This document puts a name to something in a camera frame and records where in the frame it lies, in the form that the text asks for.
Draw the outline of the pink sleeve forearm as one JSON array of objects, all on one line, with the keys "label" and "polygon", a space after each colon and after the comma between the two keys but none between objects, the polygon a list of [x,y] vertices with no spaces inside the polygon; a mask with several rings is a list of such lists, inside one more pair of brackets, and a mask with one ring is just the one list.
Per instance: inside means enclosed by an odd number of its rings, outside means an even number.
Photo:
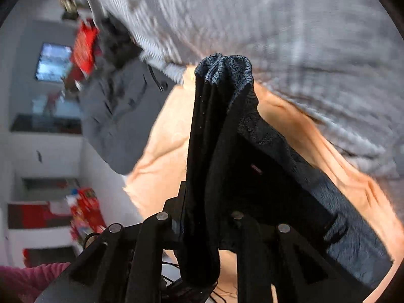
[{"label": "pink sleeve forearm", "polygon": [[50,263],[26,268],[1,266],[1,302],[35,302],[69,265]]}]

